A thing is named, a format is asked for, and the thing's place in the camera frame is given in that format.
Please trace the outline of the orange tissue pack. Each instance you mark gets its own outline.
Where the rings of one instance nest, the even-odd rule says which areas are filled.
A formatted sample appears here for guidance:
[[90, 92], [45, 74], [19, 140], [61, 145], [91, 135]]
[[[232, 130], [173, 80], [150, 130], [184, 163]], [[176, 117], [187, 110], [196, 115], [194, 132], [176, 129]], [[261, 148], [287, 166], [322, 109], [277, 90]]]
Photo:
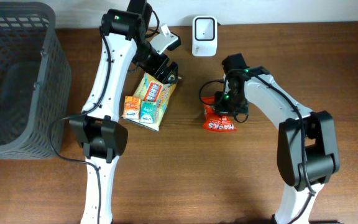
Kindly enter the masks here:
[[125, 96], [122, 117], [124, 119], [139, 119], [141, 102], [141, 99], [138, 97]]

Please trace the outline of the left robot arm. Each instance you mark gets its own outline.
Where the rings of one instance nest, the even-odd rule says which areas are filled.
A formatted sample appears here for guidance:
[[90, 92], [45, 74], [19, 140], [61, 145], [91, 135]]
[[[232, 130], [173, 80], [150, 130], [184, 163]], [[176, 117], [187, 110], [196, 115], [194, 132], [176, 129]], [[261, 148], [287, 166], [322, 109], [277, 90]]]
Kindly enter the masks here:
[[124, 81], [132, 63], [163, 84], [178, 81], [178, 65], [165, 50], [180, 46], [169, 31], [148, 34], [153, 13], [147, 1], [130, 1], [127, 9], [110, 9], [99, 28], [102, 52], [91, 93], [77, 114], [69, 119], [85, 156], [87, 187], [82, 223], [112, 223], [114, 171], [123, 154], [128, 130], [118, 123]]

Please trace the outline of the red snack bag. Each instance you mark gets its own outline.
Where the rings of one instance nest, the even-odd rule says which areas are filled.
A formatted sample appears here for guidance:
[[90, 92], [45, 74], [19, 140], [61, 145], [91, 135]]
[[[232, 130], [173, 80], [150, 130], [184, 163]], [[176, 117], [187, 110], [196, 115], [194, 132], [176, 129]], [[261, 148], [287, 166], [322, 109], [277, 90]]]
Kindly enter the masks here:
[[205, 130], [217, 133], [231, 133], [237, 131], [234, 123], [227, 116], [221, 116], [214, 112], [212, 106], [214, 103], [213, 96], [202, 97], [201, 99], [205, 102], [203, 105], [205, 117], [203, 128]]

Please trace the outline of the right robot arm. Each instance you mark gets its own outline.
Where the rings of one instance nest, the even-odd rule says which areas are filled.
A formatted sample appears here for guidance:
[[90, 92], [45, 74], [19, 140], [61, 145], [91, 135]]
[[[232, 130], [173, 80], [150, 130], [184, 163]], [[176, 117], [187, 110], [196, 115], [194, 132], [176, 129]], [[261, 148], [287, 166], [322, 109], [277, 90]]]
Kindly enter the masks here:
[[285, 183], [272, 223], [309, 223], [315, 198], [340, 168], [333, 117], [303, 106], [263, 66], [250, 67], [242, 54], [222, 63], [224, 88], [216, 93], [218, 114], [248, 116], [258, 107], [278, 129], [277, 167]]

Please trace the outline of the white barcode scanner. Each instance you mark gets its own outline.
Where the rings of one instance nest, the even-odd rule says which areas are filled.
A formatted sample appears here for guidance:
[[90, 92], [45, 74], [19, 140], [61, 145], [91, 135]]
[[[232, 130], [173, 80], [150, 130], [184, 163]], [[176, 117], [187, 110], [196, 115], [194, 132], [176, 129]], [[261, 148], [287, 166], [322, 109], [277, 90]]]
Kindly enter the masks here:
[[215, 56], [218, 46], [218, 22], [213, 16], [196, 16], [192, 21], [192, 54]]

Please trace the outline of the green tissue pack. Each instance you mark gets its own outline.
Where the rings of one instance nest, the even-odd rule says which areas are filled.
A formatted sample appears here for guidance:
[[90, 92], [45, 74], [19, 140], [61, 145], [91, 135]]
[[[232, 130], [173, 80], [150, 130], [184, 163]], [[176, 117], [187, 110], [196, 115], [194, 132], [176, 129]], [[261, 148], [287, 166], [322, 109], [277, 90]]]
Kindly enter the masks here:
[[156, 102], [143, 101], [140, 108], [140, 122], [152, 124], [156, 120], [157, 104]]

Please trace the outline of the dark grey plastic basket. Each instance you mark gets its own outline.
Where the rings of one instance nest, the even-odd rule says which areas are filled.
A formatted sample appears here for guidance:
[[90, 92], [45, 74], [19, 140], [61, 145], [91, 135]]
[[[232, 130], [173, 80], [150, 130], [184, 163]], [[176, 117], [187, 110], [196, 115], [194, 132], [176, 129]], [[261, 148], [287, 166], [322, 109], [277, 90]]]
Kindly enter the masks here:
[[0, 159], [48, 159], [60, 149], [71, 68], [42, 2], [0, 2]]

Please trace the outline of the yellow snack bag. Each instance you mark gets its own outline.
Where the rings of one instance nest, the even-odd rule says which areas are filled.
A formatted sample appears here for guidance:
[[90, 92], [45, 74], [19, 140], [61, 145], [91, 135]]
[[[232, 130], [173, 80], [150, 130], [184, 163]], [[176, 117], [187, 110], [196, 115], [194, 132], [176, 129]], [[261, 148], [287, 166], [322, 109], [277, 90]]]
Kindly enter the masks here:
[[139, 119], [126, 119], [133, 123], [139, 124], [153, 131], [158, 132], [159, 126], [165, 111], [168, 107], [169, 99], [174, 92], [177, 84], [163, 84], [160, 83], [153, 76], [144, 73], [136, 91], [132, 96], [138, 97], [141, 101], [151, 101], [157, 104], [156, 120], [152, 124], [141, 123]]

